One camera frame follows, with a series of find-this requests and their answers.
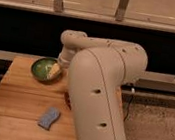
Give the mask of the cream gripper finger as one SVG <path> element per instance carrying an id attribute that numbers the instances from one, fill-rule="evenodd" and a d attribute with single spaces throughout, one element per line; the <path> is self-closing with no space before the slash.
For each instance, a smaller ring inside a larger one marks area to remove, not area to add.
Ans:
<path id="1" fill-rule="evenodd" d="M 47 78 L 54 79 L 61 73 L 61 71 L 62 70 L 60 68 L 60 65 L 58 63 L 53 63 L 51 64 L 50 69 L 48 70 Z"/>

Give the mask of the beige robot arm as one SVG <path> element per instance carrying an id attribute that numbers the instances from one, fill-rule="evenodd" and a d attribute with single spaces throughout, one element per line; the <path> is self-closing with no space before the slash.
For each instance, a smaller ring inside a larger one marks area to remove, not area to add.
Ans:
<path id="1" fill-rule="evenodd" d="M 127 140 L 117 89 L 134 83 L 147 67 L 141 45 L 90 38 L 66 30 L 57 61 L 68 69 L 68 92 L 77 140 Z"/>

